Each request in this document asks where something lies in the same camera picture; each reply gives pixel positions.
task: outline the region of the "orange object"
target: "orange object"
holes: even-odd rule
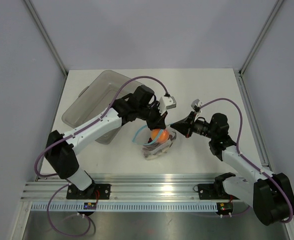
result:
[[[152,140],[154,140],[157,137],[160,130],[161,129],[154,129],[151,131]],[[166,142],[166,140],[168,140],[168,138],[169,138],[169,132],[166,129],[164,129],[162,133],[160,134],[160,136],[158,137],[157,143],[163,144]]]

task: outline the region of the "perforated metal strip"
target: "perforated metal strip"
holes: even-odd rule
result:
[[[34,202],[32,211],[45,211],[47,202]],[[96,208],[84,209],[84,202],[52,202],[54,212],[217,212],[214,202],[100,202]]]

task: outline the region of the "white table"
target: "white table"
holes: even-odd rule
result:
[[[71,129],[62,122],[62,114],[77,99],[79,93],[90,85],[102,71],[71,70],[69,72],[53,130],[63,133]],[[241,151],[253,162],[260,161],[232,69],[119,69],[114,71],[130,78],[147,75],[162,81],[177,101],[177,107],[168,111],[166,123],[176,122],[186,117],[192,110],[190,104],[194,99],[200,99],[203,103],[221,97],[234,100],[244,117],[240,140]],[[153,89],[158,98],[164,94],[158,83],[148,79],[139,81]],[[229,102],[220,101],[203,109],[203,117],[208,122],[214,113],[227,115],[230,136],[236,140],[240,122],[236,108]],[[178,134],[176,142],[166,155],[154,160],[145,160],[140,151],[141,146],[131,141],[136,131],[143,125],[145,122],[139,119],[126,124],[109,145],[102,145],[94,141],[77,156],[80,166],[90,174],[236,173],[233,168],[211,154],[208,138],[196,134],[189,139]],[[41,173],[53,173],[53,169],[46,160],[42,164]]]

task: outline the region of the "gray wall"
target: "gray wall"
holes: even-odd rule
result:
[[[0,0],[0,240],[43,149],[63,76],[20,0]]]
[[[239,69],[276,2],[32,1],[68,69]]]
[[[273,166],[294,190],[294,0],[285,1],[245,81]]]

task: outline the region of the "gray panel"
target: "gray panel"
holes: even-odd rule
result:
[[[294,1],[285,1],[245,83],[269,150],[271,165],[294,190]]]
[[[52,221],[65,233],[80,234],[87,221],[80,217],[61,222],[71,213],[52,212]],[[266,227],[251,210],[240,217],[220,219],[215,213],[190,212],[95,212],[91,218],[96,225],[81,239],[95,240],[286,240],[284,225]],[[65,236],[50,229],[46,212],[31,212],[24,240],[64,240]]]
[[[53,121],[63,76],[20,0],[0,0],[0,240]]]
[[[68,69],[239,69],[275,2],[33,0]]]

